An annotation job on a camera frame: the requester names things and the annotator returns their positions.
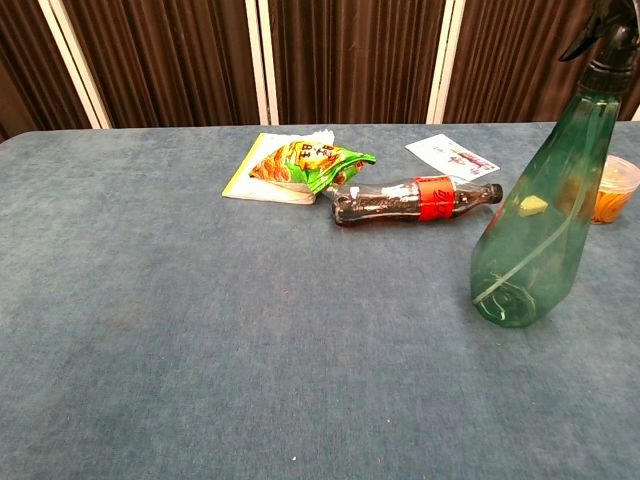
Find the brown folding screen with white frame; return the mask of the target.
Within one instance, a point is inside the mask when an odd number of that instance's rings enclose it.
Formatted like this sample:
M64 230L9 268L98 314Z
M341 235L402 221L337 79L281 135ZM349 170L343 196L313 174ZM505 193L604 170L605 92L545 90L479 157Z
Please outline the brown folding screen with white frame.
M593 0L0 0L29 131L556 120Z

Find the cola bottle with red label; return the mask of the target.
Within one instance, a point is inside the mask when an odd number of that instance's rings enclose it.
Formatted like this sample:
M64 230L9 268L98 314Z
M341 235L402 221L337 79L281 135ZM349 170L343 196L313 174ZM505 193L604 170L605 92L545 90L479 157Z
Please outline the cola bottle with red label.
M330 186L336 224L352 226L377 220L430 222L453 219L479 205L501 202L496 183L460 183L451 176L419 176L383 184Z

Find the white printed card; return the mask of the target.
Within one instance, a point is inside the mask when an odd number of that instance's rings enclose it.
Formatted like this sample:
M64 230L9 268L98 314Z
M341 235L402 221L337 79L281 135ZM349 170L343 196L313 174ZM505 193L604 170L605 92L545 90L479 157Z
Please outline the white printed card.
M410 143L405 148L439 172L466 182L500 170L499 166L444 134Z

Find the green snack bag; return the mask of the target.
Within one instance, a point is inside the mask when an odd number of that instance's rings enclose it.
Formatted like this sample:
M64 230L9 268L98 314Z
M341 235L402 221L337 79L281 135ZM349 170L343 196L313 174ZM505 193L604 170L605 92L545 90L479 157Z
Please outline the green snack bag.
M322 142L294 141L259 161L249 175L268 182L304 184L317 194L329 186L346 184L365 165L376 161L369 153Z

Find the white notebook with yellow edge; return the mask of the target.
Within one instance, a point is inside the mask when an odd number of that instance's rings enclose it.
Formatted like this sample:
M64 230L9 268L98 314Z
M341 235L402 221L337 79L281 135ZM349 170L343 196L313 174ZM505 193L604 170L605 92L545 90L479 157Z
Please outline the white notebook with yellow edge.
M245 156L229 183L222 192L223 197L267 201L297 205L311 205L316 196L303 184L277 184L253 178L250 171L268 154L278 148L298 140L323 141L333 145L335 135L332 130L324 129L307 135L285 135L260 133Z

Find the blue table cloth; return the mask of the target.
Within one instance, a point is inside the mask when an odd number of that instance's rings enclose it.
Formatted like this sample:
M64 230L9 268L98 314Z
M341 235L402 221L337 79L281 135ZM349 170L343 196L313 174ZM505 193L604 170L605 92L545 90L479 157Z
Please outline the blue table cloth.
M640 192L503 329L469 298L490 207L226 199L258 132L0 144L0 480L640 480Z

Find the clear jar of rubber bands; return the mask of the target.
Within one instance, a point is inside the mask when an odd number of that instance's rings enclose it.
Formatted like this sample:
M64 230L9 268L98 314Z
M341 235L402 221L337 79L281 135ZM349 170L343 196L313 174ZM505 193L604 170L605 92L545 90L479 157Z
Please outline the clear jar of rubber bands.
M608 155L592 214L594 224L613 223L640 186L640 167L614 155Z

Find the green plastic spray bottle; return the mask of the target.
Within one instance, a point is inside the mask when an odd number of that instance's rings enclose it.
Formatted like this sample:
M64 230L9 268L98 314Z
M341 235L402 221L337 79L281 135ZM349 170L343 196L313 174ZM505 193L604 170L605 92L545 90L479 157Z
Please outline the green plastic spray bottle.
M471 301L486 320L526 327L570 292L622 96L640 50L640 0L593 0L570 61L603 42L560 119L473 249Z

